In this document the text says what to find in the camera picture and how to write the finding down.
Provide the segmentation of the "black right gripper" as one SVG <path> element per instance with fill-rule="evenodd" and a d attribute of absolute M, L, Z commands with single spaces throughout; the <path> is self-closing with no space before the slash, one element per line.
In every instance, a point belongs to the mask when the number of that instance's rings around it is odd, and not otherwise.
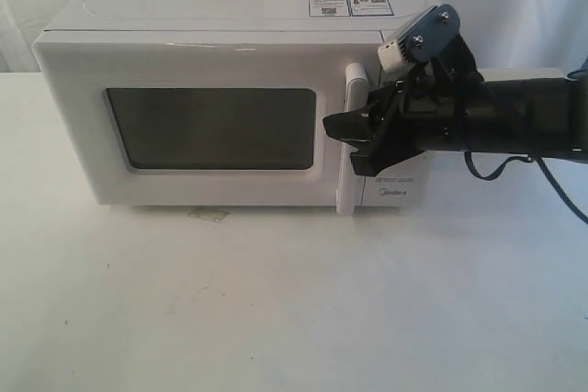
<path fill-rule="evenodd" d="M 403 84 L 379 101 L 371 146 L 350 155 L 355 174 L 376 177 L 425 151 L 469 151 L 467 94 L 481 83 L 477 69 L 441 61 L 412 68 Z M 370 140 L 369 112 L 363 106 L 325 117 L 326 135 L 334 140 Z"/>

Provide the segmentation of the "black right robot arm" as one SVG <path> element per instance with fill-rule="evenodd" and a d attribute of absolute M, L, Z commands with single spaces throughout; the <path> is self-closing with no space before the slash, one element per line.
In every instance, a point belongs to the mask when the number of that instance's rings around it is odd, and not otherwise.
<path fill-rule="evenodd" d="M 426 151 L 587 160 L 587 77 L 485 80 L 439 62 L 414 66 L 357 110 L 324 118 L 353 147 L 355 174 L 375 177 Z"/>

